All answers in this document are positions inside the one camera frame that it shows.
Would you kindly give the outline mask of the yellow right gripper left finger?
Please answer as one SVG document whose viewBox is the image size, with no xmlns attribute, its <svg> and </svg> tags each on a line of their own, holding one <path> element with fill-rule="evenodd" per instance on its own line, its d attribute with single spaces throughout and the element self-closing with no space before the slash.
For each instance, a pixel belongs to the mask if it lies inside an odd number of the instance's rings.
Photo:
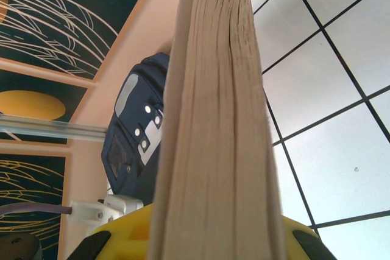
<svg viewBox="0 0 390 260">
<path fill-rule="evenodd" d="M 106 223 L 69 255 L 73 260 L 144 260 L 147 258 L 152 205 Z"/>
</svg>

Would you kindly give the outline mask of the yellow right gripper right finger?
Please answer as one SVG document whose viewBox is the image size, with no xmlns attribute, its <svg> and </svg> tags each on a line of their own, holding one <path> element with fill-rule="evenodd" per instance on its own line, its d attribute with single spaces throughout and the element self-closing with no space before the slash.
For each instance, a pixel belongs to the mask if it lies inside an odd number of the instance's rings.
<svg viewBox="0 0 390 260">
<path fill-rule="evenodd" d="M 320 237 L 308 226 L 282 216 L 288 260 L 335 260 Z"/>
</svg>

